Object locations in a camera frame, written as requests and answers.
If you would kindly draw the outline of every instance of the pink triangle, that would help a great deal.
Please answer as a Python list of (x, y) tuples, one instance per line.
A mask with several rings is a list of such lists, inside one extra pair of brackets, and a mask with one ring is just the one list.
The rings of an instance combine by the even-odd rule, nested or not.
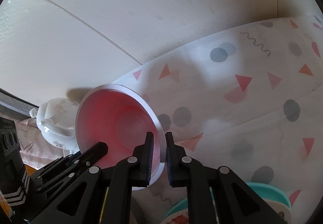
[(290, 204), (293, 206), (298, 195), (301, 193), (301, 190), (296, 190), (292, 195), (289, 196)]
[(186, 140), (186, 141), (180, 143), (180, 145), (186, 149), (194, 151), (196, 148), (196, 145), (197, 145), (198, 141), (201, 139), (202, 135), (203, 135), (203, 133), (199, 134), (198, 136), (196, 136), (192, 139), (189, 139), (189, 140)]
[(238, 80), (241, 90), (244, 92), (247, 89), (248, 85), (250, 84), (252, 77), (241, 76), (241, 75), (235, 75), (235, 77)]
[(304, 146), (306, 149), (306, 155), (308, 156), (312, 150), (315, 138), (303, 138)]
[(180, 82), (180, 71), (179, 70), (172, 71), (170, 73), (170, 76), (171, 76), (171, 78), (174, 79), (174, 81), (176, 83), (179, 83)]
[(275, 87), (281, 82), (282, 78), (273, 75), (272, 73), (267, 72), (268, 78), (269, 78), (269, 82), (271, 85), (271, 89), (274, 90)]
[(142, 71), (142, 70), (139, 70), (139, 71), (137, 71), (137, 72), (132, 73), (132, 74), (133, 74), (133, 76), (135, 77), (135, 79), (136, 79), (137, 81), (138, 81), (138, 78), (139, 78), (139, 76), (140, 76), (141, 71)]
[(168, 65), (165, 64), (163, 70), (162, 70), (162, 73), (160, 74), (159, 76), (159, 79), (162, 79), (164, 78), (165, 76), (168, 76), (170, 74), (170, 71), (169, 71), (169, 68), (168, 68)]
[(289, 21), (290, 21), (290, 24), (292, 25), (293, 29), (298, 28), (296, 23), (294, 23), (292, 20), (289, 20)]
[(316, 27), (316, 28), (318, 28), (318, 29), (321, 29), (322, 30), (322, 28), (318, 24), (316, 24), (316, 23), (313, 23), (313, 26)]
[(312, 43), (312, 48), (313, 48), (313, 51), (315, 52), (315, 54), (321, 58), (321, 55), (320, 55), (320, 52), (319, 52), (319, 48), (318, 48), (318, 45), (316, 42), (313, 42)]
[(247, 89), (243, 92), (241, 91), (240, 86), (233, 89), (224, 95), (224, 99), (229, 101), (230, 103), (237, 104), (245, 99), (247, 96)]

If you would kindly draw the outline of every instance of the plastic cup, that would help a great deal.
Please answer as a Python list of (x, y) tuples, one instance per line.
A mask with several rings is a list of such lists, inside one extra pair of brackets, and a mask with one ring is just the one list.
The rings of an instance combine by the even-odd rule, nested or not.
[(136, 146), (144, 144), (148, 131), (154, 134), (151, 185), (164, 169), (166, 139), (157, 116), (141, 96), (121, 85), (101, 85), (86, 94), (77, 112), (80, 151), (97, 142), (109, 147), (108, 154), (96, 163), (102, 169), (131, 156)]

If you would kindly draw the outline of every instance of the white cup rim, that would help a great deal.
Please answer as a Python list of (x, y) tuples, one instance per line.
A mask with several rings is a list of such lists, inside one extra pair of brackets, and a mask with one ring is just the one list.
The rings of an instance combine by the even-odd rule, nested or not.
[[(99, 90), (112, 90), (112, 91), (117, 91), (117, 92), (127, 94), (128, 96), (135, 99), (144, 108), (144, 110), (148, 113), (151, 120), (153, 121), (153, 123), (157, 129), (158, 136), (159, 136), (158, 138), (159, 138), (159, 142), (160, 142), (160, 157), (159, 157), (158, 167), (154, 170), (154, 172), (151, 173), (151, 180), (149, 182), (149, 185), (152, 185), (160, 177), (160, 175), (162, 174), (164, 167), (165, 167), (165, 162), (166, 162), (166, 139), (164, 137), (165, 133), (164, 133), (161, 123), (159, 122), (158, 117), (156, 116), (154, 111), (151, 109), (149, 104), (140, 95), (138, 95), (135, 91), (133, 91), (125, 86), (118, 85), (118, 84), (105, 84), (105, 85), (100, 85), (100, 86), (92, 89), (90, 92), (88, 92), (85, 95), (85, 97), (82, 99), (80, 106), (78, 108), (77, 114), (76, 114), (76, 122), (75, 122), (76, 138), (78, 135), (77, 120), (79, 117), (80, 110), (83, 106), (83, 103), (86, 101), (86, 99), (90, 95), (92, 95), (93, 93), (95, 93)], [(142, 189), (142, 188), (141, 187), (133, 187), (132, 190), (138, 190), (138, 189)]]

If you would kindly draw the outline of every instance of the squiggly line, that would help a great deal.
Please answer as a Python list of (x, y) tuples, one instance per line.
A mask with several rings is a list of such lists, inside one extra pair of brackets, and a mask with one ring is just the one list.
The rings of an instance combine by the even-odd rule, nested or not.
[(263, 51), (263, 52), (269, 52), (269, 54), (267, 55), (267, 57), (268, 57), (268, 56), (270, 56), (271, 51), (270, 51), (270, 50), (263, 50), (264, 45), (263, 45), (263, 44), (256, 44), (256, 39), (255, 39), (255, 38), (249, 38), (249, 33), (247, 33), (247, 32), (245, 32), (245, 33), (240, 32), (240, 33), (241, 33), (242, 35), (247, 34), (247, 39), (249, 39), (249, 40), (254, 40), (254, 46), (259, 46), (259, 45), (261, 45), (260, 50), (261, 50), (261, 51)]
[(174, 206), (175, 206), (175, 205), (173, 205), (173, 204), (172, 204), (171, 199), (163, 199), (163, 197), (162, 197), (161, 193), (157, 193), (156, 195), (153, 195), (153, 194), (152, 194), (152, 196), (153, 196), (153, 197), (157, 197), (158, 195), (159, 195), (160, 199), (161, 199), (163, 202), (165, 202), (165, 201), (167, 201), (167, 200), (168, 200), (168, 201), (169, 201), (169, 204), (171, 205), (171, 207), (174, 207)]

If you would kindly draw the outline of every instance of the gray dot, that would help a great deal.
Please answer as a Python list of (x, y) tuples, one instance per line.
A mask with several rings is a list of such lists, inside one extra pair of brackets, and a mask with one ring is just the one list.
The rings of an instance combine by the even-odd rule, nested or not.
[(301, 56), (302, 55), (302, 50), (301, 48), (299, 47), (299, 45), (295, 42), (291, 42), (289, 44), (289, 49), (290, 51), (292, 52), (293, 55), (295, 56)]
[(272, 22), (262, 22), (260, 25), (262, 25), (264, 27), (268, 27), (268, 28), (274, 26), (274, 24)]
[(237, 50), (237, 48), (234, 46), (234, 44), (229, 43), (229, 42), (222, 43), (219, 45), (219, 47), (223, 48), (229, 56), (233, 55)]
[(228, 53), (223, 48), (214, 48), (210, 53), (210, 58), (212, 61), (220, 63), (228, 58)]
[(321, 21), (317, 16), (315, 16), (315, 15), (314, 15), (314, 18), (315, 18), (319, 23), (322, 23), (322, 21)]
[(167, 132), (171, 126), (171, 119), (166, 114), (161, 114), (158, 116), (158, 120), (161, 123), (164, 132)]
[(179, 127), (186, 126), (191, 119), (192, 114), (187, 107), (177, 108), (173, 114), (173, 123)]
[(291, 121), (295, 122), (299, 118), (299, 114), (301, 112), (301, 108), (299, 107), (298, 103), (296, 103), (294, 100), (287, 100), (284, 103), (284, 114), (286, 118)]
[(246, 162), (252, 158), (252, 153), (254, 151), (254, 146), (248, 141), (241, 141), (234, 145), (231, 150), (231, 157), (234, 160)]
[(271, 167), (262, 166), (252, 175), (251, 181), (269, 184), (274, 178), (274, 171)]

